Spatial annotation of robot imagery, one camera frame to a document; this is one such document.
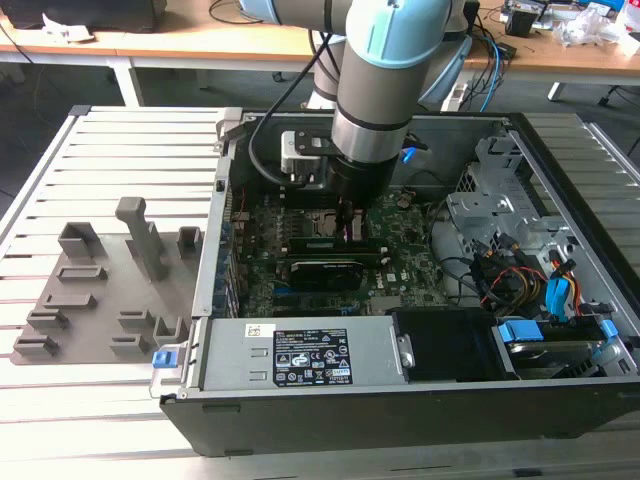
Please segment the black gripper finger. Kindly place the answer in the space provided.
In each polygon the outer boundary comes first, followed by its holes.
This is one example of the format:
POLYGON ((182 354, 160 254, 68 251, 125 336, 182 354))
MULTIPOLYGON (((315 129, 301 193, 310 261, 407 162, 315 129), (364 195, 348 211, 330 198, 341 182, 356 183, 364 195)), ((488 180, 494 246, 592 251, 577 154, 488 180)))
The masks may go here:
POLYGON ((336 236, 343 240, 353 239, 353 220, 355 210, 353 203, 341 198, 336 209, 336 236))

